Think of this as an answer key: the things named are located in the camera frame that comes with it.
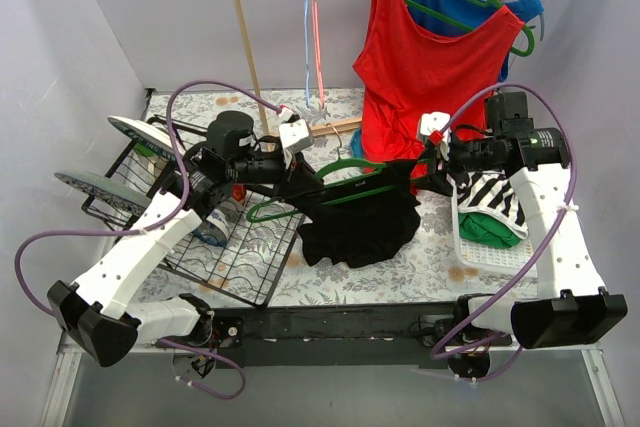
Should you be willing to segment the black tank top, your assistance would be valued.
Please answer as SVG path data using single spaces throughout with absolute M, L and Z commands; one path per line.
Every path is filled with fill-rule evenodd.
M 415 164 L 391 161 L 363 180 L 289 200 L 310 219 L 297 229 L 306 263 L 327 258 L 355 269 L 393 258 L 421 223 L 410 190 Z

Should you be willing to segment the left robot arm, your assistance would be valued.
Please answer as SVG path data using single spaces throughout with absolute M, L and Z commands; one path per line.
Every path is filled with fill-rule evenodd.
M 47 298 L 60 327 L 102 367 L 124 358 L 138 343 L 178 338 L 193 347 L 213 333 L 209 305 L 183 294 L 162 302 L 134 304 L 132 298 L 153 269 L 187 235 L 204 230 L 215 208 L 236 183 L 282 183 L 301 153 L 312 146 L 307 123 L 282 109 L 276 151 L 251 150 L 253 120 L 236 111 L 223 112 L 209 126 L 203 157 L 187 166 L 185 150 L 173 127 L 165 130 L 121 116 L 109 122 L 132 140 L 169 163 L 180 179 L 144 198 L 141 214 L 119 242 L 74 282 L 56 282 Z

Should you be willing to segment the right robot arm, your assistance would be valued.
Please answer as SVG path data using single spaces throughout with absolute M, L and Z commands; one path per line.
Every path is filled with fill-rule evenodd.
M 475 344 L 489 332 L 494 341 L 512 335 L 525 349 L 597 343 L 628 313 L 621 294 L 608 292 L 586 246 L 573 202 L 577 158 L 567 129 L 536 129 L 524 104 L 534 95 L 522 83 L 502 82 L 474 94 L 452 114 L 421 116 L 420 183 L 463 171 L 500 169 L 523 208 L 534 249 L 529 260 L 493 295 L 459 300 L 462 313 L 432 348 L 452 355 L 455 337 Z

